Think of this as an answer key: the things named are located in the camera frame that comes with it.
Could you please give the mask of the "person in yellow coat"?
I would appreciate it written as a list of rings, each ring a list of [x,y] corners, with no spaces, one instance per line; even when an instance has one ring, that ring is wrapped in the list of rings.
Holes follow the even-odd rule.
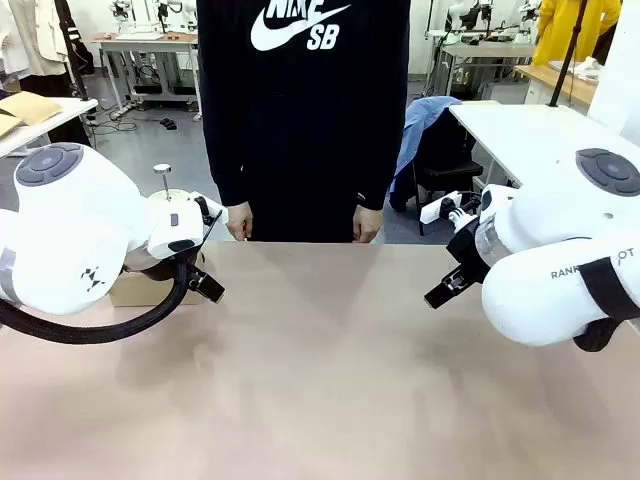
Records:
[[[565,58],[580,5],[581,0],[542,0],[534,65],[547,65]],[[591,56],[599,37],[617,23],[621,5],[621,0],[587,0],[574,50],[577,62]]]

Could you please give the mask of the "person's right hand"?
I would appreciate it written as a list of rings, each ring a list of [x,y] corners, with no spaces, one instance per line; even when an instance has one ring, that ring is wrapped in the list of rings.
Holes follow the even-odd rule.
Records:
[[[226,227],[230,235],[240,242],[248,241],[252,237],[253,213],[248,202],[229,206]]]

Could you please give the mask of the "black chair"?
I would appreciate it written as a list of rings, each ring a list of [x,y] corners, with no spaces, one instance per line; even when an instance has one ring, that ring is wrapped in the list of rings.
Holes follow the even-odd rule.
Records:
[[[449,108],[423,132],[412,161],[418,215],[436,192],[462,190],[464,200],[471,197],[473,179],[483,173],[483,167],[472,159],[475,143]]]

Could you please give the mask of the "small white side table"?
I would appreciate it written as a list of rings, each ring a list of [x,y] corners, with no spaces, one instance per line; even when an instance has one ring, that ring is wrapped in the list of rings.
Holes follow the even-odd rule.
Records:
[[[78,98],[53,97],[62,110],[47,120],[33,126],[20,125],[9,133],[0,136],[0,158],[10,156],[16,151],[24,150],[26,145],[43,137],[52,129],[59,127],[71,119],[80,117],[98,106],[96,99],[86,101]]]

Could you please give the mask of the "person's right forearm black sleeve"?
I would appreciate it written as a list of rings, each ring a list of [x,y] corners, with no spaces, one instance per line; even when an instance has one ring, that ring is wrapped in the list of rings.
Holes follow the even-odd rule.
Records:
[[[242,174],[245,152],[240,128],[233,119],[209,112],[203,116],[203,133],[210,173],[222,204],[233,207],[245,203],[247,194]]]

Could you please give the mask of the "person in black Nike hoodie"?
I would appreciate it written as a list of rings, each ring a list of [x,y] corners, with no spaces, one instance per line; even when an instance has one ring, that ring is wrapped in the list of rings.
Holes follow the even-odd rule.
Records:
[[[362,132],[405,117],[411,0],[196,5],[202,113],[241,130],[248,241],[354,243]]]

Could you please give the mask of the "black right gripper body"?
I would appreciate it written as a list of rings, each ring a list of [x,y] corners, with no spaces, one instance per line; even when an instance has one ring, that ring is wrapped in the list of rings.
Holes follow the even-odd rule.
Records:
[[[471,220],[454,234],[446,246],[446,250],[459,263],[451,272],[453,278],[460,278],[462,281],[483,281],[490,270],[475,245],[478,226],[478,218]]]

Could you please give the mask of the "brown paper envelope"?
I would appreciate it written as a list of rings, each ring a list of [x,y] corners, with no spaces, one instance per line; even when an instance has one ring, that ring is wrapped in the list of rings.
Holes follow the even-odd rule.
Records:
[[[31,92],[18,92],[0,100],[0,138],[20,126],[43,123],[62,112],[54,100]]]

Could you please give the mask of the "large white side table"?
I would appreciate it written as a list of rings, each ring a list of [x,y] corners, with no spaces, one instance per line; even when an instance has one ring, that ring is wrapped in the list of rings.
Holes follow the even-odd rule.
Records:
[[[481,188],[519,186],[587,148],[612,151],[640,169],[639,147],[564,106],[465,102],[449,111],[490,157],[485,178],[476,182]]]

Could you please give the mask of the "black tripod pole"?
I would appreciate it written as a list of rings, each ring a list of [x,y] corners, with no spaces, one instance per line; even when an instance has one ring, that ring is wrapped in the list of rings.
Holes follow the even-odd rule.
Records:
[[[572,35],[571,35],[571,38],[570,38],[568,49],[567,49],[566,55],[564,57],[564,60],[563,60],[562,66],[561,66],[561,70],[559,72],[559,75],[558,75],[558,78],[557,78],[553,93],[551,95],[550,102],[548,103],[549,107],[555,108],[555,107],[558,106],[558,99],[559,99],[560,93],[562,91],[565,78],[567,76],[569,65],[570,65],[572,59],[574,58],[574,53],[575,53],[578,37],[579,37],[579,34],[580,34],[581,30],[582,30],[582,22],[583,22],[583,19],[584,19],[587,3],[588,3],[588,0],[580,0],[580,6],[579,6],[578,14],[577,14],[577,17],[576,17],[576,23],[575,23],[575,25],[573,27],[573,30],[572,30]]]

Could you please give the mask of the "person's left hand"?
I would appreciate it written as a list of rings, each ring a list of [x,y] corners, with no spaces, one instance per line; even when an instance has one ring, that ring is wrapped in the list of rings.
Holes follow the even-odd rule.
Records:
[[[358,205],[353,215],[353,242],[371,243],[384,223],[382,210],[371,210]]]

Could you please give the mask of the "blue cloth on chair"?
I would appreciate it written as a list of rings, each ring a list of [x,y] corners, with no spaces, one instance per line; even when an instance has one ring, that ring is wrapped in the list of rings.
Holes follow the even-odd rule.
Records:
[[[405,212],[414,194],[413,161],[417,167],[444,169],[459,161],[465,134],[449,108],[461,101],[451,96],[432,96],[414,100],[406,109],[405,125],[389,203]]]

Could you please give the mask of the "hanging white coat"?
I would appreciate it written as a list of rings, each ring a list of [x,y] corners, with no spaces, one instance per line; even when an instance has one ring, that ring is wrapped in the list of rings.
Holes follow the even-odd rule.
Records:
[[[55,0],[0,0],[0,61],[6,74],[62,75],[67,60]]]

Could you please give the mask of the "person's left forearm black sleeve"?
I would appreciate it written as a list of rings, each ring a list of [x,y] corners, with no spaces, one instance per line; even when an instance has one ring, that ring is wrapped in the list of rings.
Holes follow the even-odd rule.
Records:
[[[376,116],[362,132],[357,191],[360,205],[366,209],[383,209],[396,171],[404,120],[404,110],[400,109]]]

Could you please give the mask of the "brown cardboard cup carrier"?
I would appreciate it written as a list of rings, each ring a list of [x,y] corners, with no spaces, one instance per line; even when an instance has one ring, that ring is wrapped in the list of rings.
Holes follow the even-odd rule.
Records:
[[[165,274],[167,269],[172,270],[170,263],[169,259],[165,259],[149,270],[154,274]],[[203,271],[211,266],[211,262],[202,251],[196,256],[195,266]],[[118,277],[108,294],[114,307],[154,307],[166,298],[173,280],[154,280],[145,273],[149,272],[125,271]],[[204,303],[204,300],[200,294],[187,290],[181,305],[198,305]]]

